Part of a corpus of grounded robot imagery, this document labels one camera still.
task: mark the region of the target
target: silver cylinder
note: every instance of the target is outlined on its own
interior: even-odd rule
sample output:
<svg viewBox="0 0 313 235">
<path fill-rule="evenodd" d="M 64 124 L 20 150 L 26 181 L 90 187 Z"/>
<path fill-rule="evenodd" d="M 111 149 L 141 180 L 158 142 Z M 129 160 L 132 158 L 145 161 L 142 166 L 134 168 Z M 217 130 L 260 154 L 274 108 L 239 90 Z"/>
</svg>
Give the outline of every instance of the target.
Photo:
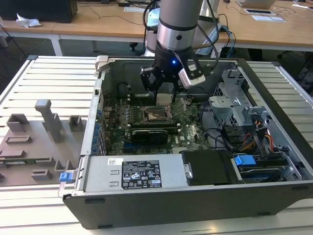
<svg viewBox="0 0 313 235">
<path fill-rule="evenodd" d="M 202 0 L 162 0 L 160 21 L 174 27 L 197 24 Z"/>
<path fill-rule="evenodd" d="M 191 46 L 196 28 L 189 31 L 177 31 L 169 29 L 159 22 L 157 40 L 169 50 L 184 50 Z"/>
<path fill-rule="evenodd" d="M 155 53 L 157 46 L 157 34 L 153 33 L 153 31 L 147 31 L 146 42 L 146 48 Z"/>
</svg>

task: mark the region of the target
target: metal bracket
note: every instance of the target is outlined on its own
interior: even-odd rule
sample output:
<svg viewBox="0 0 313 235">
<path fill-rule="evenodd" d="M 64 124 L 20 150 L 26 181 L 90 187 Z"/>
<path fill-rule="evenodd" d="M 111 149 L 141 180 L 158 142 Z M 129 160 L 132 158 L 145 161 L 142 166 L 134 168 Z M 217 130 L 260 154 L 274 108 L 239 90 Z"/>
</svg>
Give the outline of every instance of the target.
<svg viewBox="0 0 313 235">
<path fill-rule="evenodd" d="M 267 110 L 263 106 L 245 107 L 242 113 L 245 119 L 244 124 L 252 123 L 251 116 L 261 116 L 268 114 Z"/>
<path fill-rule="evenodd" d="M 212 96 L 210 97 L 210 105 L 215 108 L 232 108 L 239 106 L 240 102 L 235 97 Z"/>
<path fill-rule="evenodd" d="M 97 56 L 95 66 L 97 72 L 108 69 L 110 67 L 109 57 L 107 55 Z"/>
</svg>

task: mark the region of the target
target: slotted metal surface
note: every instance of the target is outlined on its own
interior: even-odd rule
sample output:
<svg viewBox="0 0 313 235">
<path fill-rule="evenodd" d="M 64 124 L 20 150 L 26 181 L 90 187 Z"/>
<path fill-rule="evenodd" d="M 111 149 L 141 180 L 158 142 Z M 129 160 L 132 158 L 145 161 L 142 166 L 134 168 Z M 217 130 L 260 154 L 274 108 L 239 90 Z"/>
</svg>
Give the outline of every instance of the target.
<svg viewBox="0 0 313 235">
<path fill-rule="evenodd" d="M 287 74 L 272 63 L 248 62 L 265 87 L 276 99 L 303 137 L 313 147 L 313 100 Z M 258 105 L 262 102 L 253 89 L 249 89 Z"/>
<path fill-rule="evenodd" d="M 11 111 L 26 113 L 29 120 L 42 120 L 42 117 L 33 108 L 37 99 L 51 99 L 52 110 L 58 112 L 61 119 L 68 119 L 68 115 L 72 114 L 79 114 L 87 118 L 88 112 L 86 111 L 89 109 L 92 90 L 82 92 L 78 88 L 93 87 L 95 81 L 93 76 L 94 69 L 83 69 L 83 67 L 80 67 L 79 73 L 66 72 L 55 74 L 51 72 L 53 72 L 53 68 L 60 64 L 62 64 L 63 70 L 68 68 L 68 71 L 73 71 L 73 64 L 93 65 L 94 63 L 95 58 L 92 57 L 50 56 L 40 56 L 35 62 L 26 62 L 15 79 L 0 96 L 0 126 L 2 126 L 0 127 L 0 137 L 6 133 L 6 121 Z M 272 71 L 267 73 L 268 68 L 276 68 L 270 62 L 251 62 L 250 65 L 255 69 L 263 69 L 259 70 L 261 72 L 258 75 L 266 86 L 267 84 L 289 84 L 288 79 L 284 78 L 281 73 L 273 73 Z M 42 73 L 38 71 L 32 73 L 34 69 L 40 69 Z M 23 86 L 31 86 L 33 90 L 25 92 Z M 53 92 L 43 92 L 43 90 L 40 90 L 41 86 L 51 86 L 51 91 Z M 53 87 L 66 87 L 66 89 L 61 92 L 61 89 L 54 90 Z M 275 85 L 272 89 L 277 91 L 274 96 L 284 109 L 307 109 L 307 102 L 299 93 L 281 94 L 279 93 L 280 87 L 278 85 Z M 312 135 L 312 118 L 310 119 L 310 116 L 298 114 L 290 117 L 303 135 Z M 313 234 L 313 199 L 299 201 L 274 216 L 90 231 L 82 228 L 78 220 L 63 204 L 62 199 L 58 197 L 58 185 L 47 185 L 40 188 L 25 186 L 19 187 L 19 190 L 0 187 L 0 215 L 2 215 L 0 219 L 0 234 L 3 235 L 16 235 L 25 233 L 25 231 L 32 234 L 80 235 Z"/>
<path fill-rule="evenodd" d="M 93 57 L 39 56 L 27 61 L 15 77 L 11 90 L 1 95 L 0 141 L 11 114 L 25 114 L 28 120 L 43 120 L 35 110 L 38 99 L 51 99 L 51 110 L 60 119 L 81 115 L 87 119 L 96 77 Z"/>
</svg>

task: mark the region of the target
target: blue tab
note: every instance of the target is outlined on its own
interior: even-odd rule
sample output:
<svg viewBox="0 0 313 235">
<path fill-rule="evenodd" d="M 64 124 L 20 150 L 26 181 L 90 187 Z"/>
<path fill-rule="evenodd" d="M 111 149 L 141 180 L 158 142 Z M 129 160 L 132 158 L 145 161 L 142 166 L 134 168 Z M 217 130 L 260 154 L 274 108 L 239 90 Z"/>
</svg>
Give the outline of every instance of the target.
<svg viewBox="0 0 313 235">
<path fill-rule="evenodd" d="M 237 155 L 234 160 L 237 165 L 256 165 L 252 155 Z"/>
<path fill-rule="evenodd" d="M 73 182 L 73 172 L 61 173 L 60 182 Z"/>
</svg>

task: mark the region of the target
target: desk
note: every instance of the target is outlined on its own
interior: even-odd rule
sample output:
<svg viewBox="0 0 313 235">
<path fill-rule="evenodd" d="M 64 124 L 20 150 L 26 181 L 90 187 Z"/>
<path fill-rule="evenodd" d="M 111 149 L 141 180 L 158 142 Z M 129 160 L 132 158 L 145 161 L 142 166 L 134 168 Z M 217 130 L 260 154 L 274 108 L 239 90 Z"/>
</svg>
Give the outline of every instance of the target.
<svg viewBox="0 0 313 235">
<path fill-rule="evenodd" d="M 51 99 L 60 119 L 69 115 L 87 118 L 96 77 L 94 57 L 39 56 L 26 60 L 0 96 L 0 137 L 6 134 L 11 113 L 24 113 L 28 120 L 43 120 L 34 109 L 37 99 Z M 292 78 L 270 62 L 249 62 L 265 87 L 313 145 L 313 114 L 305 110 L 313 100 L 305 96 Z M 53 84 L 50 92 L 43 87 Z M 258 105 L 261 101 L 252 94 Z M 131 228 L 85 230 L 58 197 L 58 185 L 0 187 L 0 234 L 78 234 L 78 235 L 195 235 L 249 234 L 299 235 L 313 233 L 313 199 L 296 202 L 274 216 L 234 218 Z M 73 185 L 68 185 L 69 193 Z"/>
<path fill-rule="evenodd" d="M 234 0 L 229 4 L 221 0 L 218 12 L 225 13 L 228 17 L 229 28 L 237 38 L 235 47 L 313 51 L 313 31 L 310 30 L 313 10 L 292 7 L 290 1 L 277 1 L 271 10 L 280 12 L 281 8 L 277 6 L 291 8 L 296 14 L 304 17 L 283 11 L 281 15 L 286 19 L 286 23 L 256 21 L 250 15 L 241 15 L 238 11 L 247 13 Z M 100 16 L 118 15 L 136 24 L 142 24 L 142 13 L 124 12 L 124 8 L 118 5 L 91 6 L 91 8 Z M 142 42 L 144 36 L 142 25 L 118 17 L 99 19 L 92 9 L 79 6 L 77 15 L 69 24 L 42 22 L 43 26 L 29 29 L 17 25 L 15 21 L 3 21 L 1 24 L 13 37 L 50 39 L 57 56 L 63 55 L 60 39 Z M 221 22 L 226 24 L 224 16 L 221 16 Z M 0 30 L 0 36 L 6 36 L 5 32 Z M 221 50 L 226 42 L 226 33 L 221 33 L 216 44 L 217 48 Z"/>
<path fill-rule="evenodd" d="M 99 19 L 91 8 L 100 16 L 120 16 L 136 24 L 119 17 Z M 15 21 L 0 21 L 12 37 L 50 39 L 57 56 L 63 56 L 61 39 L 137 43 L 142 42 L 144 37 L 142 13 L 124 12 L 124 8 L 118 5 L 90 6 L 90 8 L 78 6 L 77 15 L 72 23 L 41 23 L 42 26 L 24 28 Z M 7 36 L 2 29 L 0 29 L 0 36 Z"/>
<path fill-rule="evenodd" d="M 286 10 L 281 12 L 285 23 L 256 21 L 247 12 L 231 0 L 227 4 L 220 1 L 218 13 L 226 14 L 228 17 L 229 29 L 235 33 L 237 41 L 235 47 L 273 49 L 273 50 L 294 50 L 294 51 L 313 51 L 313 10 L 292 7 L 292 1 L 276 1 L 270 8 L 274 13 L 281 12 L 282 8 L 291 8 L 296 14 L 288 13 Z M 226 25 L 224 16 L 221 22 Z M 227 35 L 221 33 L 221 39 L 217 47 L 224 46 Z"/>
</svg>

